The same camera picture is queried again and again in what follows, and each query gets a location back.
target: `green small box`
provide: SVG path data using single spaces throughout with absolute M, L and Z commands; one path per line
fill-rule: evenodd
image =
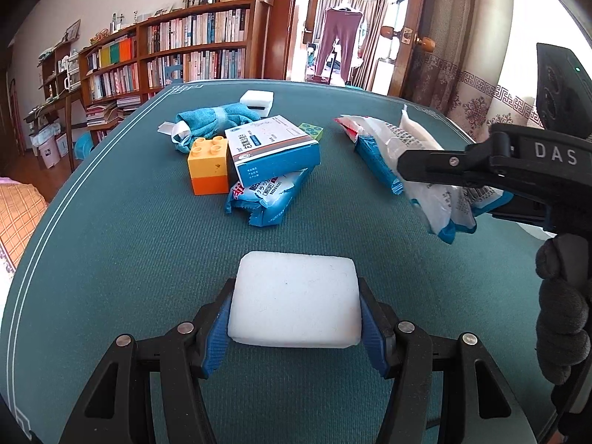
M 322 127 L 315 127 L 314 125 L 311 125 L 311 124 L 302 124 L 298 128 L 301 128 L 302 130 L 304 130 L 307 134 L 309 134 L 311 137 L 313 137 L 316 141 L 321 140 L 321 137 L 323 136 Z

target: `hanging clothes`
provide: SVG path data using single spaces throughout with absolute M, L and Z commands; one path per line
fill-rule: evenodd
M 314 73 L 316 76 L 322 75 L 327 57 L 333 51 L 335 39 L 339 38 L 339 44 L 341 45 L 341 78 L 343 81 L 348 80 L 353 50 L 356 46 L 357 28 L 360 26 L 361 21 L 362 13 L 359 11 L 344 11 L 334 8 L 325 11 L 325 25 Z

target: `blue towel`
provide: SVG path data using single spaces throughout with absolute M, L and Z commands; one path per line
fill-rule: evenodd
M 191 134 L 176 145 L 177 150 L 189 153 L 193 142 L 199 138 L 213 138 L 223 135 L 224 130 L 242 124 L 260 120 L 258 114 L 249 110 L 242 103 L 231 103 L 215 108 L 199 108 L 177 114 L 175 123 L 183 120 L 190 128 Z

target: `doorknob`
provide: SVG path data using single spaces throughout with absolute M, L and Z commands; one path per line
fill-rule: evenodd
M 380 29 L 380 35 L 389 40 L 397 37 L 401 43 L 406 45 L 420 45 L 427 53 L 433 53 L 436 48 L 436 42 L 428 37 L 420 38 L 411 28 L 403 28 L 400 32 L 396 32 L 392 26 L 383 26 Z

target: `green tablecloth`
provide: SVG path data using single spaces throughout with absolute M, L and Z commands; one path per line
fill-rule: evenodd
M 275 228 L 248 226 L 241 211 L 224 215 L 223 195 L 194 196 L 186 156 L 156 132 L 177 112 L 236 102 L 249 89 L 274 91 L 272 114 L 325 128 L 322 164 Z M 552 410 L 535 356 L 541 242 L 488 215 L 452 246 L 428 235 L 332 121 L 351 114 L 397 124 L 402 106 L 324 85 L 209 81 L 165 88 L 135 112 L 60 190 L 14 277 L 0 330 L 0 393 L 24 427 L 56 443 L 115 336 L 144 339 L 190 319 L 244 254 L 268 250 L 349 257 L 400 317 L 431 334 L 479 335 L 539 430 Z M 411 106 L 409 115 L 446 149 L 466 145 L 440 114 Z M 156 384 L 156 431 L 166 442 Z M 231 343 L 203 394 L 221 444 L 371 443 L 390 387 L 361 346 Z M 437 413 L 434 404 L 430 416 Z

